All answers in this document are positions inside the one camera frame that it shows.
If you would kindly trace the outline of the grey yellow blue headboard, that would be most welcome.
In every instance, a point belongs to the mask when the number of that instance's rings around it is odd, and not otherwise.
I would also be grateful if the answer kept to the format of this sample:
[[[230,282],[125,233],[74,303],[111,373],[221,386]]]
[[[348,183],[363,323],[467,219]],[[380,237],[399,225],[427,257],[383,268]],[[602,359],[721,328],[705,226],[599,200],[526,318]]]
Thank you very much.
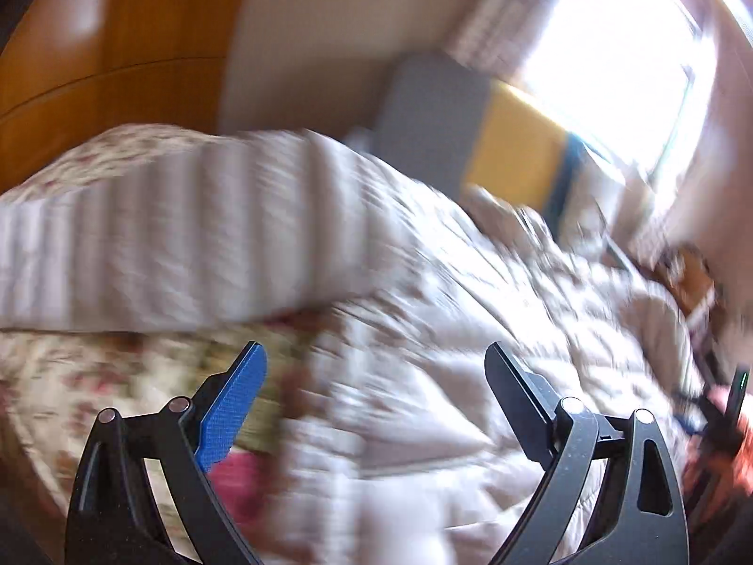
[[[519,90],[437,51],[397,65],[366,147],[452,199],[479,185],[536,209],[552,228],[585,154]]]

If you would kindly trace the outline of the beige quilted down jacket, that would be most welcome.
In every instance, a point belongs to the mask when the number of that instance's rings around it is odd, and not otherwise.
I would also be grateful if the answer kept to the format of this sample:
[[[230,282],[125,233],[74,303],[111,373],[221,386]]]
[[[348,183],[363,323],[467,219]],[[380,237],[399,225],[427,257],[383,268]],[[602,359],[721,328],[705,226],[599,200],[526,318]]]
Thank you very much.
[[[532,209],[452,200],[324,135],[122,126],[1,200],[1,335],[309,329],[249,536],[272,564],[483,564],[541,468],[485,379],[500,343],[597,413],[697,387],[661,286],[559,248]]]

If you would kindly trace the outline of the floral bed quilt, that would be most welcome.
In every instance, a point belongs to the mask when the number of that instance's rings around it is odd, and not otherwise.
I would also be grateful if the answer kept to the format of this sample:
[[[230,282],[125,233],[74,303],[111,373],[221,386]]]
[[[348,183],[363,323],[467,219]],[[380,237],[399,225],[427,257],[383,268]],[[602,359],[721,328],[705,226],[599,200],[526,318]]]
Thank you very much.
[[[289,322],[189,335],[2,333],[2,504],[59,563],[75,470],[95,414],[108,405],[126,414],[158,410],[171,396],[194,392],[256,340],[268,355],[267,378],[230,455],[210,473],[236,524],[251,531],[278,445],[282,390],[310,334]]]

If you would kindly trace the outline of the brown wooden wardrobe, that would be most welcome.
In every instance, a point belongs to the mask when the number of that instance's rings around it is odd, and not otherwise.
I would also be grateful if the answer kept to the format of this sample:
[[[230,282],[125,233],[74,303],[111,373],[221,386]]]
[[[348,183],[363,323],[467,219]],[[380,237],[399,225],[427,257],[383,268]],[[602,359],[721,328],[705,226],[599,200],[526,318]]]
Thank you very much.
[[[122,124],[212,133],[242,0],[33,0],[1,52],[1,186]]]

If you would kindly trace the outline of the window with white frame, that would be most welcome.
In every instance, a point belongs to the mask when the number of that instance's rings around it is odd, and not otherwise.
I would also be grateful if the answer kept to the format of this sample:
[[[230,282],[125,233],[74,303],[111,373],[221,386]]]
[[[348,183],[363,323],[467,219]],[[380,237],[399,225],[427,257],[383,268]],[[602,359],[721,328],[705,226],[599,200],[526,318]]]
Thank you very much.
[[[711,0],[556,0],[518,79],[546,115],[670,191],[697,147],[716,46]]]

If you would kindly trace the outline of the left patterned curtain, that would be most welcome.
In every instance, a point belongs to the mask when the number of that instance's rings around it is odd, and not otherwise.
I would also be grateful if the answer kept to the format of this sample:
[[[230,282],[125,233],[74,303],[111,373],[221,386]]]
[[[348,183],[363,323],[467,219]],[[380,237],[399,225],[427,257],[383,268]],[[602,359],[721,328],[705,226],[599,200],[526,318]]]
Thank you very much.
[[[536,46],[559,0],[479,0],[445,52],[458,64],[509,82]]]

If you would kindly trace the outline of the wooden bedside shelf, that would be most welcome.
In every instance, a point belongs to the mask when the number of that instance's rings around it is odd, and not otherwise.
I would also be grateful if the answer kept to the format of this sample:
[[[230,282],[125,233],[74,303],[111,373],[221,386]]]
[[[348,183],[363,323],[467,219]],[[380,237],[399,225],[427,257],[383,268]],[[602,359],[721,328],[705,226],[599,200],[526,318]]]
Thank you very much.
[[[670,292],[687,322],[707,320],[712,333],[720,333],[728,316],[724,287],[696,245],[683,242],[665,248],[649,268],[649,278]]]

